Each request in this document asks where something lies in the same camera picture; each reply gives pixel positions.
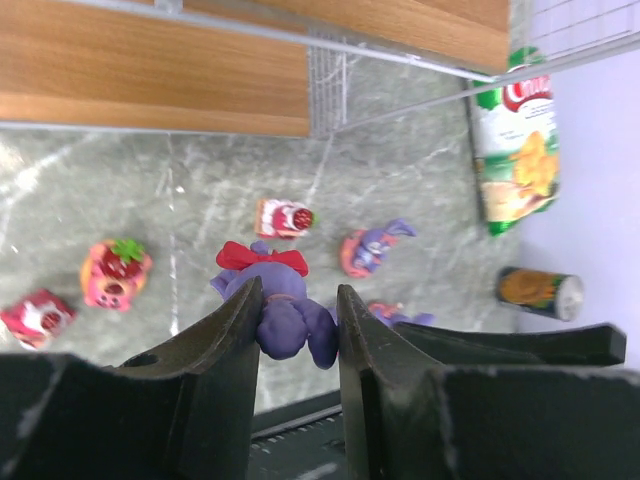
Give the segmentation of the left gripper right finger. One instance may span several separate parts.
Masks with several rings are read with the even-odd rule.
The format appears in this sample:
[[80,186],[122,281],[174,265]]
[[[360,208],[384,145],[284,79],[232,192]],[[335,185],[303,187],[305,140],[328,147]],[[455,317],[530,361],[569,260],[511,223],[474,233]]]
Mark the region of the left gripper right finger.
[[386,327],[337,292],[353,479],[635,479],[639,375],[610,324],[530,334]]

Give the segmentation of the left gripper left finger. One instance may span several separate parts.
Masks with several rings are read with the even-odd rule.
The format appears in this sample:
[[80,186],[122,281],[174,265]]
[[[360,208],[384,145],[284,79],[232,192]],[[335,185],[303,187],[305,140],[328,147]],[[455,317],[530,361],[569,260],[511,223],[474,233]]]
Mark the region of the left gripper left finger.
[[1,358],[5,479],[243,479],[256,398],[259,280],[118,367]]

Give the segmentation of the purple bunny red bow toy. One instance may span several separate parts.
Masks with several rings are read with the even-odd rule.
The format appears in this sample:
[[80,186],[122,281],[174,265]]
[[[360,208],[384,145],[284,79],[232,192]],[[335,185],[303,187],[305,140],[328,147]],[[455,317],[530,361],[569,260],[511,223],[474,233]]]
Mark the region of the purple bunny red bow toy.
[[256,341],[263,353],[286,360],[307,347],[317,367],[334,365],[338,326],[330,311],[308,296],[305,278],[309,267],[300,251],[277,251],[263,241],[249,246],[228,241],[216,263],[221,271],[210,284],[223,300],[247,281],[261,280],[263,300]]

